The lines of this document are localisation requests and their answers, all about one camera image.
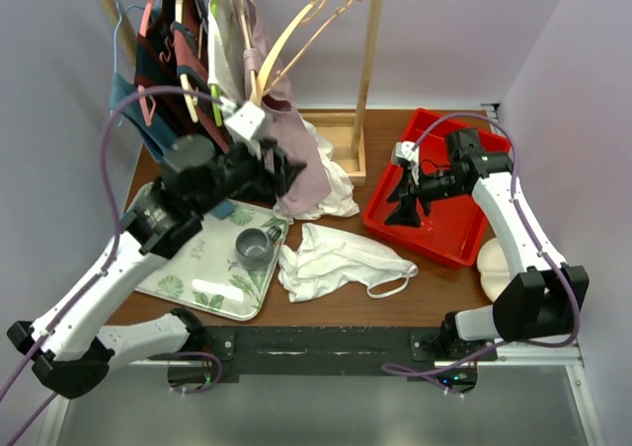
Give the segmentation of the white tank top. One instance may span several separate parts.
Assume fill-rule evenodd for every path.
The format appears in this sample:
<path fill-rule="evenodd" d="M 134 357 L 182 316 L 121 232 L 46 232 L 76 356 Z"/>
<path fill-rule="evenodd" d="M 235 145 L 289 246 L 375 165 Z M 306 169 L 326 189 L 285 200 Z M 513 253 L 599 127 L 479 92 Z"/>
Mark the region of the white tank top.
<path fill-rule="evenodd" d="M 371 299 L 384 299 L 405 290 L 419 268 L 394 250 L 366 237 L 304 223 L 297 250 L 284 245 L 278 257 L 278 280 L 292 303 L 333 293 L 356 282 Z"/>

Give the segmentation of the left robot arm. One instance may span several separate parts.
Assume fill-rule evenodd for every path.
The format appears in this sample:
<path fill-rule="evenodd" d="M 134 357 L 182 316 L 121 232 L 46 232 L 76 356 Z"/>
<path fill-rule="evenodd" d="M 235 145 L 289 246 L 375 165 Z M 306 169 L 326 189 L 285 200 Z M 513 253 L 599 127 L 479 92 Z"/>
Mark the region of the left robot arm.
<path fill-rule="evenodd" d="M 222 155 L 204 137 L 179 138 L 150 190 L 121 218 L 102 258 L 44 315 L 15 322 L 8 339 L 39 382 L 66 399 L 87 394 L 110 372 L 137 360 L 201 356 L 206 328 L 187 308 L 127 327 L 108 320 L 141 281 L 201 231 L 204 215 L 216 205 L 249 185 L 283 196 L 305 167 L 269 138 L 260 153 L 235 143 Z"/>

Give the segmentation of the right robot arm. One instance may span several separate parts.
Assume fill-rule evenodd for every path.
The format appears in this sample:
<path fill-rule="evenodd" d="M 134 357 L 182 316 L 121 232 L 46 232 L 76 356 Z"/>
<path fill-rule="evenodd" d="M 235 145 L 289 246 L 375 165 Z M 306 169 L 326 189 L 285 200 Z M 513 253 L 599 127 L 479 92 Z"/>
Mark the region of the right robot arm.
<path fill-rule="evenodd" d="M 492 226 L 510 280 L 492 305 L 447 314 L 431 349 L 460 360 L 479 340 L 535 345 L 556 335 L 575 340 L 589 276 L 582 266 L 568 264 L 544 235 L 521 191 L 509 153 L 487 151 L 474 128 L 448 134 L 445 146 L 447 167 L 427 174 L 418 143 L 395 145 L 391 161 L 403 174 L 388 197 L 397 207 L 385 222 L 417 228 L 433 202 L 469 195 Z"/>

